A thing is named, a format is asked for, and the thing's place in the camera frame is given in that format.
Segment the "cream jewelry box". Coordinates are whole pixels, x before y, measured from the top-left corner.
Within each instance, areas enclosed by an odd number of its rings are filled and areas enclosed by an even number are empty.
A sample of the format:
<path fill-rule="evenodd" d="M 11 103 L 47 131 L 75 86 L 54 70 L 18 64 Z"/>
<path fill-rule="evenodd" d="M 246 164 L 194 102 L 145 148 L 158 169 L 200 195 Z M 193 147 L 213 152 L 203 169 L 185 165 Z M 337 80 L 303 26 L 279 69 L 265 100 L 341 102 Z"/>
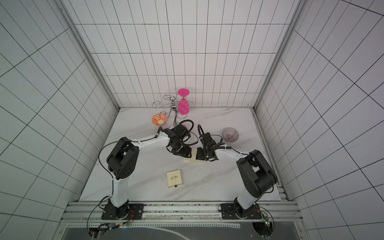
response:
<path fill-rule="evenodd" d="M 206 160 L 202 159 L 199 160 L 197 158 L 197 149 L 192 148 L 191 157 L 190 158 L 183 158 L 184 161 L 192 162 L 192 163 L 205 163 Z"/>
<path fill-rule="evenodd" d="M 169 188 L 176 188 L 183 185 L 181 170 L 167 172 L 167 184 Z"/>

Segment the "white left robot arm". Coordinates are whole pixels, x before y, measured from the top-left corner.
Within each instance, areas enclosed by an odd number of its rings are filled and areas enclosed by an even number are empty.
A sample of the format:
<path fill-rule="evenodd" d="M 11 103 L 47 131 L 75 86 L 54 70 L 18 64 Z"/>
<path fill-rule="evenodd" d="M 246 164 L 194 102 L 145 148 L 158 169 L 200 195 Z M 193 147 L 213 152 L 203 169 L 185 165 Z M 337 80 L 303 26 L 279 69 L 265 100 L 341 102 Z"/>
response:
<path fill-rule="evenodd" d="M 159 127 L 153 137 L 141 140 L 123 137 L 107 144 L 107 146 L 114 145 L 106 159 L 107 166 L 104 167 L 112 177 L 112 193 L 110 197 L 101 200 L 101 203 L 106 203 L 102 207 L 102 220 L 129 222 L 142 218 L 144 205 L 130 204 L 127 192 L 129 177 L 136 168 L 138 158 L 149 151 L 166 148 L 175 156 L 190 159 L 192 149 L 185 143 L 190 131 L 183 125 L 177 125 L 172 129 Z"/>

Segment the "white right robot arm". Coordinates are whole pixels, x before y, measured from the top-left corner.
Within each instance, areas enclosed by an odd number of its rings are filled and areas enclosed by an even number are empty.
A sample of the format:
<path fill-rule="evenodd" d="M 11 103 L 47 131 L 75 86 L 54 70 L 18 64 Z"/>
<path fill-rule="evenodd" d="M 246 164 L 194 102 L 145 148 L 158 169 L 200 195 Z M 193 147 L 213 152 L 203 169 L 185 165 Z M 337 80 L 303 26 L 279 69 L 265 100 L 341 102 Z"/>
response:
<path fill-rule="evenodd" d="M 223 142 L 216 143 L 210 133 L 202 134 L 199 139 L 202 143 L 197 151 L 199 160 L 235 162 L 240 172 L 245 188 L 229 205 L 227 217 L 243 220 L 253 216 L 261 219 L 262 214 L 256 202 L 264 194 L 272 193 L 278 182 L 276 173 L 264 155 L 258 150 L 244 153 Z"/>

